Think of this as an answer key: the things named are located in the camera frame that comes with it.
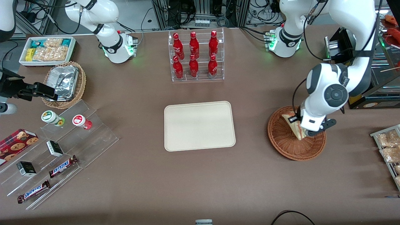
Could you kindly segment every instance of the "beige tray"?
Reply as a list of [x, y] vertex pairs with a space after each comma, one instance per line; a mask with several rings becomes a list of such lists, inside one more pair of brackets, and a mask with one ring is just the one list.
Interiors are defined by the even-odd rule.
[[164, 109], [164, 147], [186, 151], [232, 147], [236, 143], [229, 102], [169, 105]]

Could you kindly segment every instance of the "aluminum foil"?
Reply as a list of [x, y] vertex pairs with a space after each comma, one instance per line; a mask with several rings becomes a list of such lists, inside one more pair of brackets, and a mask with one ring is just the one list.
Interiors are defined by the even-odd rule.
[[75, 66], [55, 67], [50, 71], [46, 85], [55, 89], [57, 101], [71, 101], [74, 98], [78, 73]]

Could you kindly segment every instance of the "snickers bar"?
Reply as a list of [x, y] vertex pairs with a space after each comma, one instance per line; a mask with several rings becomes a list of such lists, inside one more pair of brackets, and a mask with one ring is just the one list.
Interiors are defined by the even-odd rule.
[[63, 164], [59, 165], [54, 170], [50, 171], [49, 172], [50, 178], [53, 178], [54, 176], [56, 176], [57, 174], [61, 173], [62, 171], [64, 171], [65, 169], [67, 169], [69, 166], [71, 166], [72, 164], [74, 164], [76, 162], [78, 162], [78, 159], [76, 158], [75, 155], [73, 155], [71, 158], [69, 158]]
[[20, 195], [18, 196], [18, 204], [23, 203], [24, 201], [26, 201], [28, 198], [37, 195], [39, 192], [41, 192], [42, 190], [45, 189], [50, 189], [50, 183], [48, 180], [46, 180], [43, 184], [33, 188], [32, 190], [30, 190], [29, 192], [26, 192], [24, 195]]

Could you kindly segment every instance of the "coca-cola bottle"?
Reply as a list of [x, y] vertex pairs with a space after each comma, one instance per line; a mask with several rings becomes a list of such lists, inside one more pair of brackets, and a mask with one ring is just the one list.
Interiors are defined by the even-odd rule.
[[174, 38], [175, 55], [177, 55], [180, 60], [183, 60], [185, 58], [185, 54], [183, 53], [183, 45], [182, 42], [179, 40], [179, 35], [178, 33], [174, 33], [172, 36]]
[[193, 54], [195, 58], [200, 57], [200, 49], [199, 49], [199, 41], [196, 38], [196, 32], [192, 31], [190, 32], [190, 54]]
[[172, 65], [172, 67], [174, 68], [176, 79], [182, 80], [183, 79], [182, 64], [179, 62], [179, 58], [177, 56], [174, 56], [172, 59], [174, 60], [174, 64]]
[[218, 63], [215, 61], [215, 55], [211, 55], [210, 61], [208, 62], [208, 77], [214, 79], [217, 76]]
[[193, 78], [196, 78], [199, 72], [199, 63], [197, 62], [194, 54], [190, 55], [189, 67], [190, 67], [190, 75]]
[[211, 38], [210, 42], [208, 43], [208, 54], [210, 57], [214, 54], [217, 55], [218, 53], [218, 39], [217, 39], [217, 32], [215, 30], [211, 31]]

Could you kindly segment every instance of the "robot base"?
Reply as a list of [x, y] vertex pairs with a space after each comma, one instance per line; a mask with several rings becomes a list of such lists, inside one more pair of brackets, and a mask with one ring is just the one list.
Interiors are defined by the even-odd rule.
[[106, 57], [113, 63], [123, 63], [132, 57], [136, 57], [136, 52], [138, 48], [138, 39], [133, 38], [127, 34], [120, 34], [123, 40], [123, 44], [116, 51], [116, 53], [108, 53], [104, 47], [104, 53]]
[[275, 30], [270, 30], [269, 33], [264, 34], [264, 41], [266, 42], [265, 49], [267, 52], [271, 51], [279, 57], [288, 58], [294, 55], [294, 53], [300, 48], [301, 40], [297, 46], [287, 47], [279, 37], [279, 32], [281, 30], [282, 27], [278, 27]]

